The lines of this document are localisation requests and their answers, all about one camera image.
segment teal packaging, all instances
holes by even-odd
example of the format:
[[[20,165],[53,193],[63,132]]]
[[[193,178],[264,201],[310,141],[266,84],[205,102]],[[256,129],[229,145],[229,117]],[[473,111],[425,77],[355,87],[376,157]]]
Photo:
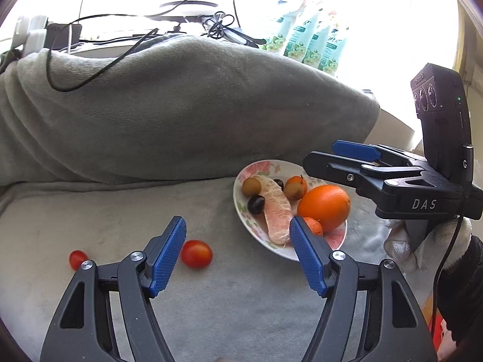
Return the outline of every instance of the teal packaging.
[[[292,58],[298,62],[302,62],[307,52],[307,46],[310,43],[315,27],[319,21],[319,15],[322,8],[312,11],[311,13],[303,12],[296,23],[294,29],[290,33],[284,56]]]
[[[267,43],[260,49],[271,53],[283,54],[287,45],[287,36],[293,28],[296,18],[305,7],[306,0],[279,0],[278,6],[269,20],[265,37]]]
[[[310,43],[307,47],[307,52],[302,60],[305,65],[317,68],[322,59],[322,53],[325,50],[327,39],[330,34],[331,25],[329,20],[319,21],[315,34],[312,36]]]
[[[330,36],[327,39],[327,44],[325,45],[325,49],[322,54],[322,59],[320,60],[318,69],[329,73],[330,75],[335,75],[335,72],[339,67],[339,61],[341,59],[342,51],[344,50],[345,44],[347,42],[348,30],[348,27],[344,30],[338,30],[337,26],[332,28]]]

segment pomelo segment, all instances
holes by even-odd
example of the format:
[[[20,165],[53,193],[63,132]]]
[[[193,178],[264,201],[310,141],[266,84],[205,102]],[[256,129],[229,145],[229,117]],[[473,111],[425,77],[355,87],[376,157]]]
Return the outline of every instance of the pomelo segment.
[[[270,240],[283,245],[290,240],[290,221],[293,218],[290,202],[278,184],[265,176],[254,175],[260,181],[260,195],[265,197],[264,214],[269,230]]]

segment blue gripper pad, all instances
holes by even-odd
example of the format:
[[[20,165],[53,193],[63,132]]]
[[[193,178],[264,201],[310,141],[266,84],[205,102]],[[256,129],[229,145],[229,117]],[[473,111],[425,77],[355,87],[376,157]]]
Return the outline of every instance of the blue gripper pad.
[[[375,162],[381,159],[381,153],[373,146],[350,141],[337,140],[332,144],[332,152],[335,155],[364,160],[365,162]]]
[[[179,218],[153,265],[153,280],[148,289],[150,298],[156,297],[160,291],[166,289],[185,239],[186,221]]]
[[[310,288],[317,291],[321,297],[325,297],[327,286],[324,282],[322,263],[296,218],[290,221],[290,240],[292,241],[295,253],[299,258],[300,265],[302,265]]]

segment metal screw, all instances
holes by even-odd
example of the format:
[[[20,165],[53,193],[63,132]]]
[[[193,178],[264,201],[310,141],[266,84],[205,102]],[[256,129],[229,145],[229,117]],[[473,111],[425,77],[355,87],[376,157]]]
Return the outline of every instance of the metal screw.
[[[345,260],[345,253],[341,252],[340,250],[336,250],[335,252],[332,253],[332,257],[335,260],[342,261],[342,260]]]
[[[132,261],[142,260],[143,257],[144,257],[143,252],[132,252],[130,256]]]
[[[92,266],[94,265],[94,263],[92,262],[92,260],[85,260],[82,264],[81,264],[81,268],[82,269],[89,269],[89,268],[92,268]]]
[[[394,264],[394,261],[392,260],[389,260],[389,259],[385,259],[384,262],[382,263],[387,269],[394,269],[395,268],[395,264]]]

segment red object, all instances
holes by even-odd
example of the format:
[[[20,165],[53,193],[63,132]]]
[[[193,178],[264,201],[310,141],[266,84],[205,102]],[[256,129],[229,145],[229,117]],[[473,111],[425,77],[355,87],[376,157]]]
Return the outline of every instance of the red object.
[[[190,268],[205,268],[213,259],[211,248],[203,241],[191,239],[181,249],[181,261]]]
[[[442,315],[438,312],[436,313],[436,324],[434,327],[434,337],[433,337],[433,346],[436,351],[440,348],[441,340],[443,340],[443,328],[441,327],[441,322],[443,321]],[[429,330],[431,330],[431,320],[429,320],[429,324],[427,325]]]
[[[315,234],[316,236],[322,236],[324,234],[324,229],[318,221],[306,216],[303,219],[313,234]]]
[[[89,260],[88,256],[82,251],[82,250],[74,250],[70,255],[69,255],[69,264],[71,265],[71,268],[76,271],[79,269],[81,264],[85,261]]]
[[[319,185],[310,189],[297,206],[297,215],[320,222],[325,233],[344,223],[350,211],[351,199],[337,185]]]

